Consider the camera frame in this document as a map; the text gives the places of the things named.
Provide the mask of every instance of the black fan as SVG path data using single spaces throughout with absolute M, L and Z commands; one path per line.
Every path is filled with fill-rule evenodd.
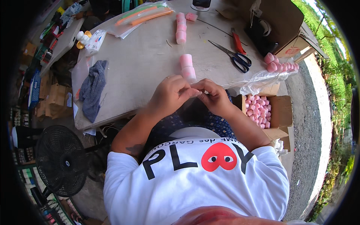
M 43 131 L 36 145 L 36 165 L 42 181 L 56 195 L 71 197 L 85 184 L 85 149 L 64 126 L 50 126 Z

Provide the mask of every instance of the gray cloth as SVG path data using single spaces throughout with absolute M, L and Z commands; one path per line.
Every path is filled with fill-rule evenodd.
M 79 99 L 83 101 L 82 111 L 90 122 L 94 122 L 100 109 L 100 96 L 106 84 L 105 68 L 107 61 L 98 60 L 90 67 L 89 75 L 81 85 Z

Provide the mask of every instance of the grass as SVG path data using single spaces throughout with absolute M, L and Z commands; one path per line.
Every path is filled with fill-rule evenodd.
M 334 104 L 334 114 L 332 117 L 332 154 L 328 162 L 326 176 L 319 192 L 319 196 L 316 200 L 314 208 L 306 219 L 307 222 L 311 222 L 316 220 L 323 207 L 328 204 L 337 178 L 340 176 L 340 180 L 342 179 L 347 182 L 354 164 L 354 160 L 352 159 L 351 161 L 350 158 L 344 171 L 340 172 L 341 159 L 342 157 L 345 157 L 346 154 L 340 150 L 339 130 L 341 127 L 348 127 L 350 122 L 352 92 L 351 84 L 347 83 L 349 83 L 349 80 L 354 78 L 355 73 L 351 65 L 344 60 L 344 56 L 342 52 L 339 51 L 340 48 L 336 43 L 335 38 L 324 38 L 324 36 L 332 36 L 332 34 L 325 28 L 325 26 L 319 26 L 322 18 L 320 18 L 314 9 L 305 1 L 292 0 L 292 2 L 302 11 L 304 14 L 304 21 L 314 34 L 318 29 L 315 37 L 319 41 L 320 48 L 330 58 L 329 60 L 321 58 L 319 60 L 319 64 L 321 65 L 322 73 L 329 75 L 329 78 L 325 81 L 329 85 Z

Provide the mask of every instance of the scissors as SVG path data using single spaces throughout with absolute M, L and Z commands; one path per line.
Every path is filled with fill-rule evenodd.
M 251 60 L 248 57 L 246 57 L 245 55 L 240 54 L 240 53 L 235 53 L 235 52 L 229 51 L 226 48 L 222 47 L 219 44 L 216 44 L 213 41 L 210 41 L 210 40 L 208 40 L 208 41 L 210 43 L 212 43 L 213 45 L 215 45 L 216 47 L 218 47 L 219 49 L 226 52 L 230 56 L 231 61 L 236 66 L 236 68 L 238 68 L 241 72 L 243 72 L 243 73 L 249 72 L 249 70 L 250 70 L 249 67 L 251 67 Z M 240 68 L 239 65 L 236 62 L 239 63 L 240 65 L 242 65 L 245 68 L 245 70 Z

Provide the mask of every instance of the blue patterned fabric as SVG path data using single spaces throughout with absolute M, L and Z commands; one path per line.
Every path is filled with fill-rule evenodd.
M 232 102 L 230 94 L 228 91 L 226 92 Z M 212 114 L 199 99 L 195 99 L 184 112 L 176 111 L 160 120 L 151 130 L 148 140 L 168 137 L 173 132 L 185 127 L 204 127 L 217 133 L 220 137 L 236 140 L 229 123 L 224 118 Z

